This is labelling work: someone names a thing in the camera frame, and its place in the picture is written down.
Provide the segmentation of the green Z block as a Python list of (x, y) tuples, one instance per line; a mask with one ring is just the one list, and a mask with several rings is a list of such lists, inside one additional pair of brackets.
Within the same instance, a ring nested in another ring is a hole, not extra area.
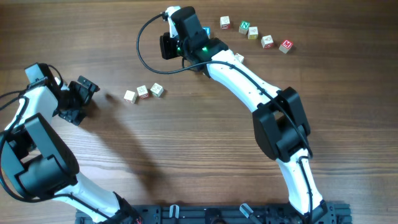
[(164, 92), (164, 88), (160, 84), (154, 83), (150, 91), (154, 96), (160, 98)]

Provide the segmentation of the red G block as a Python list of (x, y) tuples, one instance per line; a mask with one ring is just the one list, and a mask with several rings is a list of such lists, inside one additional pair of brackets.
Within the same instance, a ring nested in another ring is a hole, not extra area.
[(134, 104), (137, 100), (137, 93), (134, 91), (127, 90), (124, 95), (124, 100), (126, 102)]

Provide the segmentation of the red block with drawing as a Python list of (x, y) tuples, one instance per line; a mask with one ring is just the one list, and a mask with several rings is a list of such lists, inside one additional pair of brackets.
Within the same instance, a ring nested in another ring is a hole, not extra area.
[(149, 92), (145, 85), (137, 87), (137, 94), (139, 95), (140, 99), (145, 99), (149, 97)]

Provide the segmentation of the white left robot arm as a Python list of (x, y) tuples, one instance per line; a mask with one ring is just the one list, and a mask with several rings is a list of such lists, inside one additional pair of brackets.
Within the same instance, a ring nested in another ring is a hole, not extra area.
[(92, 223), (142, 223), (125, 199), (80, 172), (76, 157), (50, 124), (59, 116), (78, 126), (99, 86), (83, 76), (66, 84), (54, 72), (46, 63), (25, 68), (29, 84), (16, 92), (19, 107), (1, 133), (3, 189), (25, 203), (65, 202)]

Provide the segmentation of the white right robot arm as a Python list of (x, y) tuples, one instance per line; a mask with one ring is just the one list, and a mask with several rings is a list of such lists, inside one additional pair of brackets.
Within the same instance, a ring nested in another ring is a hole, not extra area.
[(299, 94), (291, 87), (280, 90), (261, 80), (224, 42), (209, 38), (193, 7), (168, 7), (162, 17), (170, 26), (160, 37), (162, 57), (183, 57), (247, 106), (258, 146), (279, 164), (289, 203), (307, 223), (319, 220), (324, 201), (309, 166), (310, 126)]

